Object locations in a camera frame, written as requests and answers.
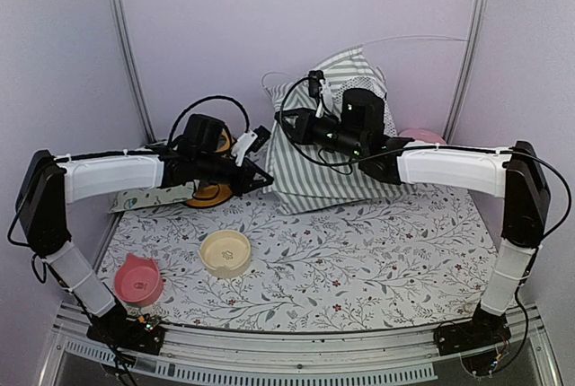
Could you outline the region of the green patterned cushion mat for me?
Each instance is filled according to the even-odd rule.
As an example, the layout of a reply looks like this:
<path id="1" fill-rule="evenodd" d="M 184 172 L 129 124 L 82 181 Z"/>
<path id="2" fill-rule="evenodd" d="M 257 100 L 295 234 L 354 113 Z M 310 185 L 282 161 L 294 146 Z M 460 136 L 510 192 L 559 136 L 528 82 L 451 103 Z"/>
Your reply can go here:
<path id="1" fill-rule="evenodd" d="M 128 189 L 118 192 L 111 202 L 110 214 L 154 206 L 167 206 L 191 200 L 196 190 L 193 182 L 168 189 Z"/>

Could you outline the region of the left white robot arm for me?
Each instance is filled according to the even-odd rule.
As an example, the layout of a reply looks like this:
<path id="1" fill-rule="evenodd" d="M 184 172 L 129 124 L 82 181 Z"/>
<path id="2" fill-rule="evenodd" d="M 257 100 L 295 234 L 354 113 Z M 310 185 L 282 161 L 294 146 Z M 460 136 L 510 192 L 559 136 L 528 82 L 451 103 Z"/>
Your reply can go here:
<path id="1" fill-rule="evenodd" d="M 248 129 L 230 152 L 220 153 L 217 146 L 225 128 L 217 118 L 193 114 L 183 134 L 165 145 L 62 156 L 39 150 L 32 156 L 10 226 L 22 228 L 22 246 L 99 318 L 100 332 L 113 344 L 127 344 L 134 335 L 133 325 L 116 311 L 120 303 L 73 244 L 67 206 L 124 190 L 171 189 L 201 181 L 225 184 L 237 197 L 269 186 L 273 178 L 247 157 L 269 140 L 269 130 Z"/>

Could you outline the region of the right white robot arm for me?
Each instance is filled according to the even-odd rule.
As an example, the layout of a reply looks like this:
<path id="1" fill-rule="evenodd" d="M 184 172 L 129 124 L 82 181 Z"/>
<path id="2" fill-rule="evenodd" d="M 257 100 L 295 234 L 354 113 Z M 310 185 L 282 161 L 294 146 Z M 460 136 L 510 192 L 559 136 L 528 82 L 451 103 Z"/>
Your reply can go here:
<path id="1" fill-rule="evenodd" d="M 528 142 L 509 149 L 438 145 L 384 133 L 384 103 L 373 92 L 343 93 L 341 114 L 279 109 L 275 120 L 298 152 L 317 145 L 343 154 L 369 178 L 385 184 L 434 184 L 482 192 L 504 201 L 501 245 L 491 278 L 464 328 L 474 347 L 500 329 L 502 317 L 528 276 L 545 237 L 551 193 L 542 161 Z"/>

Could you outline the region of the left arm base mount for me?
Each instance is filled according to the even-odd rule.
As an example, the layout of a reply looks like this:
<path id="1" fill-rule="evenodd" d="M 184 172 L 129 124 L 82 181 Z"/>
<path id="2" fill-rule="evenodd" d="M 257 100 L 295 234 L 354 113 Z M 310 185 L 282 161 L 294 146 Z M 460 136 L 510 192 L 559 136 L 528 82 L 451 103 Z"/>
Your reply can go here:
<path id="1" fill-rule="evenodd" d="M 131 350 L 148 355 L 160 355 L 166 329 L 153 326 L 126 315 L 91 316 L 86 336 L 113 349 Z"/>

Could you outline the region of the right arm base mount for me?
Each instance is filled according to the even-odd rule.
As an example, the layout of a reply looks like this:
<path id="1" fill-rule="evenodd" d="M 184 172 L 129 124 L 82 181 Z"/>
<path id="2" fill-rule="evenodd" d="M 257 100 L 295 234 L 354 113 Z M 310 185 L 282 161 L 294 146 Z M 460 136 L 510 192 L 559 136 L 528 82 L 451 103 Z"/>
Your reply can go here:
<path id="1" fill-rule="evenodd" d="M 453 355 L 483 347 L 503 344 L 511 338 L 505 315 L 473 316 L 462 322 L 446 321 L 433 331 L 433 341 L 440 355 Z"/>

